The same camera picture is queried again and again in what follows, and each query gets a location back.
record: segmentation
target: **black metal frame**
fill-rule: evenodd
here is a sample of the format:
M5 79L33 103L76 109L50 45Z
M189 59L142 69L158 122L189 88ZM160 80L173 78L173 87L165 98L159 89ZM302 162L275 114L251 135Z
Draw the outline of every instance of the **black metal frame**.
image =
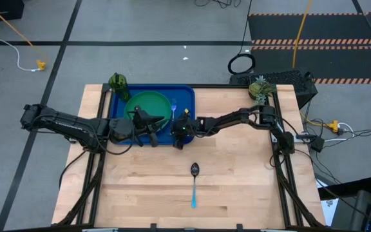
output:
M190 87L192 88L240 88L240 89L247 89L247 86L241 86L241 85L230 85L230 84L189 84ZM103 84L102 85L102 90L101 90L101 97L100 97L100 104L99 104L99 109L97 112L97 116L101 117L102 114L104 113L104 105L105 105L105 99L106 99L106 94L107 91L109 90L108 84ZM274 107L276 109L276 114L279 116L279 123L283 127L283 121L282 121L282 115L281 115L281 110L280 110L280 103L278 100L278 94L275 92L272 94L272 98L274 101ZM111 101L112 98L110 99L110 103L108 105L108 117L111 113ZM277 146L276 144L272 142L272 153L274 155L274 162L280 163L278 151L277 151ZM99 200L99 193L100 193L100 186L102 182L102 172L104 169L104 160L105 160L105 152L102 152L99 154L99 164L98 168L100 168L100 175L98 179L96 180L97 183L94 187L93 191L93 199L91 203L91 210L90 210L90 215L89 215L89 220L87 224L83 224L83 218L84 218L84 212L86 205L85 203L82 205L81 209L79 210L77 214L77 221L75 225L53 225L52 227L41 227L41 228L33 228L33 229L26 229L26 230L21 230L21 231L27 231L27 232L41 232L41 231L81 231L82 229L92 229L94 228L95 224L95 217L97 214L97 206L98 206L98 200ZM94 167L94 160L95 160L96 154L90 153L90 156L88 158L88 164L87 164L87 170L85 174L85 179L84 179L84 185L82 191L84 192L87 190L89 183L91 182L91 176L93 173L93 167ZM290 186L292 190L297 193L296 190L296 183L294 181L294 174L292 170L292 164L290 160L290 156L287 155L285 156L285 167L287 169L287 177L290 183ZM281 166L276 166L275 168L276 174L279 175L279 171L281 171ZM283 211L283 219L284 219L284 224L285 228L290 228L292 225L290 224L290 213L289 213L289 207L287 204L287 198L286 198L286 192L285 188L283 185L278 182L278 189L279 189L279 194L280 194L280 201L281 201L281 209ZM294 204L294 211L295 211L295 216L296 216L296 222L297 226L300 228L304 228L303 226L303 219L300 213L300 210L297 208L297 206ZM221 232L227 232L227 231L237 231L237 232L243 232L243 231L255 231L255 232L260 232L259 229L244 229L243 225L237 224L236 229L187 229L187 228L178 228L178 229L163 229L163 228L158 228L158 231L167 231L167 232L178 232L178 231L221 231ZM157 231L157 225L156 224L151 224L150 228L118 228L118 231L144 231L144 232L154 232Z

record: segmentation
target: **blue tray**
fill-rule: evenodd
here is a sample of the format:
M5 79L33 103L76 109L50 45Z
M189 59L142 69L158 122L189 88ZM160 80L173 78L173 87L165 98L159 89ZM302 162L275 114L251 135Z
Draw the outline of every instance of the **blue tray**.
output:
M174 112L174 118L178 118L183 112L184 109L190 111L190 117L195 119L196 117L196 104L195 104L195 95L194 90L183 84L129 84L128 90L131 96L134 96L143 91L156 91L166 96L170 101L171 99L176 100L176 110ZM124 108L127 103L119 99L116 94L113 94L111 100L111 118L123 118L124 117ZM172 145L174 143L174 138L170 135L172 121L170 121L162 130L156 133L158 137L159 145ZM193 138L188 138L184 144L188 144L192 141ZM149 145L149 137L147 135L141 136L140 140ZM130 141L123 141L119 144L129 144Z

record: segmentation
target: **yellow connector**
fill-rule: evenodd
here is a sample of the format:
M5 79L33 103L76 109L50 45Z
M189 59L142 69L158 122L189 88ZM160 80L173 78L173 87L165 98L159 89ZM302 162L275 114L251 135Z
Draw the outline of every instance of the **yellow connector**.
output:
M333 131L333 133L337 133L339 131L339 121L334 120L333 123L327 124L327 126Z
M37 60L37 66L40 69L40 71L43 71L43 70L45 70L46 63L42 62L40 60Z

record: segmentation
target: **wooden table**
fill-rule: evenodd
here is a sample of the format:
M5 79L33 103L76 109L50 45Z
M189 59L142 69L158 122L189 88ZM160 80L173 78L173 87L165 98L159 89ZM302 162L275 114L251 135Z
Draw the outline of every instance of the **wooden table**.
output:
M99 84L86 85L80 117L97 116L101 88ZM283 117L302 131L293 87L279 85L277 89ZM108 109L110 95L106 96L104 109ZM252 106L244 89L196 88L195 95L199 116L218 117ZM111 151L125 148L108 144ZM308 153L306 145L296 144L296 149ZM81 147L72 144L67 163L80 152ZM244 124L226 128L213 137L195 138L182 151L171 146L134 146L123 155L107 154L95 227L150 227L157 223L160 228L233 229L236 224L243 224L245 229L284 228L276 172L269 164L271 154L269 132ZM291 157L298 195L324 224L310 159L301 153ZM88 155L65 173L53 222L60 221L79 198L87 161ZM194 162L200 166L196 209L191 208L190 167ZM288 195L287 199L290 220L295 225L292 201ZM91 199L87 201L85 222L90 204Z

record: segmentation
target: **blue spoon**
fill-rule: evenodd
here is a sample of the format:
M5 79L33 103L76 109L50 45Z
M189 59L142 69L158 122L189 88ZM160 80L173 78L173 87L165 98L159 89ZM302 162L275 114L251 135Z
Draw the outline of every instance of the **blue spoon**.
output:
M196 177L200 173L200 167L198 167L197 163L191 165L191 174L194 177L194 184L193 184L193 198L191 199L191 207L197 208L197 199L196 199Z

